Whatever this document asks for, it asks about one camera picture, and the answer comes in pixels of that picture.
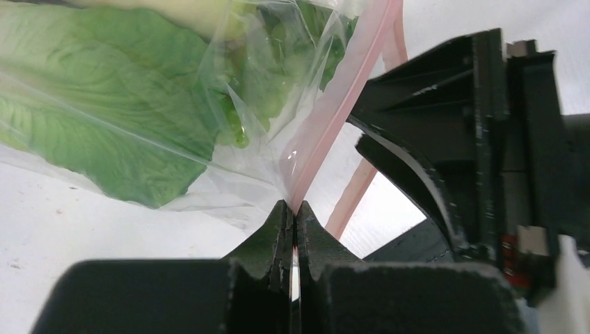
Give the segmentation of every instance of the white background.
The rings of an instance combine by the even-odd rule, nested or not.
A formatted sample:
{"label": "white background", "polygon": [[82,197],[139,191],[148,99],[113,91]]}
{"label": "white background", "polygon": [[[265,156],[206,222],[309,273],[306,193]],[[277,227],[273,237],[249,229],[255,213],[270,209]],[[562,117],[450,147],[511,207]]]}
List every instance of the white background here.
{"label": "white background", "polygon": [[[448,38],[501,27],[504,39],[537,39],[556,49],[564,113],[587,112],[590,1],[406,0],[410,58]],[[360,157],[346,126],[308,200],[325,223]],[[51,286],[79,260],[221,257],[257,226],[241,229],[200,212],[154,212],[0,164],[0,334],[27,333]],[[422,220],[383,177],[375,179],[342,236],[364,256]]]}

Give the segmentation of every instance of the plastic wrap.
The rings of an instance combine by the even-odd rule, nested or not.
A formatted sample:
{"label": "plastic wrap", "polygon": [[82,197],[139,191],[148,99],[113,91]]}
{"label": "plastic wrap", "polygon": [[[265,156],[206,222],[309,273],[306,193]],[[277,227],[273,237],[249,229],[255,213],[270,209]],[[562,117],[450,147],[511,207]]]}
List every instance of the plastic wrap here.
{"label": "plastic wrap", "polygon": [[401,9],[32,2],[0,0],[0,161],[172,210],[296,209]]}

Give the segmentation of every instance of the lettuce leaf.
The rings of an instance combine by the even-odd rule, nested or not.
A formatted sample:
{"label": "lettuce leaf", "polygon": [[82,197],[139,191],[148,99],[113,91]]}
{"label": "lettuce leaf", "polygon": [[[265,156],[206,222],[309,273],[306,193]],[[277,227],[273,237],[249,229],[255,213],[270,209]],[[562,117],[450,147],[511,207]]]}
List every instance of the lettuce leaf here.
{"label": "lettuce leaf", "polygon": [[290,6],[262,4],[258,10],[264,26],[250,31],[245,45],[230,54],[238,77],[232,87],[253,106],[253,113],[268,131],[270,119],[280,115],[289,94],[311,88],[305,85],[318,72],[318,88],[325,89],[344,58],[357,19],[340,17],[322,39],[333,14],[329,8],[293,1]]}
{"label": "lettuce leaf", "polygon": [[207,43],[149,10],[0,1],[0,141],[157,208],[202,174],[220,133]]}

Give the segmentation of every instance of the green vegetable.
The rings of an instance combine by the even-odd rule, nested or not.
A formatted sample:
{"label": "green vegetable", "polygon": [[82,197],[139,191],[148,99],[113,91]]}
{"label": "green vegetable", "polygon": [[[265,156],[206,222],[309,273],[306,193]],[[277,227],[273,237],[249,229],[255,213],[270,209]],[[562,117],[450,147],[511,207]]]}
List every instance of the green vegetable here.
{"label": "green vegetable", "polygon": [[[152,208],[185,194],[216,144],[249,144],[228,86],[269,131],[317,54],[324,89],[355,23],[321,40],[331,10],[234,1],[224,38],[238,40],[209,45],[229,0],[67,1],[88,8],[0,0],[0,142]],[[254,14],[263,24],[242,20]]]}
{"label": "green vegetable", "polygon": [[0,17],[0,141],[153,208],[205,171],[207,101],[232,104],[198,35],[149,10],[0,1]]}
{"label": "green vegetable", "polygon": [[319,89],[323,90],[334,77],[356,19],[341,21],[341,34],[330,31],[327,39],[321,40],[333,13],[331,9],[295,1],[289,10],[275,11],[264,6],[259,6],[259,10],[264,27],[250,32],[245,50],[238,49],[230,55],[235,58],[234,72],[239,77],[238,84],[232,86],[247,105],[253,106],[253,113],[268,131],[269,120],[280,115],[289,94],[302,93],[307,87],[301,83],[310,82],[320,72],[321,61],[311,66],[317,54],[326,57]]}
{"label": "green vegetable", "polygon": [[253,4],[242,0],[66,0],[83,8],[109,6],[124,10],[150,9],[170,21],[211,39],[218,29],[221,36],[234,39],[248,31]]}

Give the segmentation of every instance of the black plastic bracket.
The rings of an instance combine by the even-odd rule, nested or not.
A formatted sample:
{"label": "black plastic bracket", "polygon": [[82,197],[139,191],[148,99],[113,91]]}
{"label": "black plastic bracket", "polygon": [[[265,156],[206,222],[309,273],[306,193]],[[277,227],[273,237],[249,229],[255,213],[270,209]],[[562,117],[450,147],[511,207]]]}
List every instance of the black plastic bracket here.
{"label": "black plastic bracket", "polygon": [[[289,297],[294,251],[301,284],[296,303]],[[33,333],[434,331],[520,334],[526,328],[510,287],[492,266],[366,263],[322,228],[309,204],[295,216],[280,201],[222,260],[73,266]]]}
{"label": "black plastic bracket", "polygon": [[590,246],[588,151],[560,114],[554,56],[499,29],[454,38],[369,81],[349,117],[454,259],[494,264],[533,304],[555,286],[559,234]]}

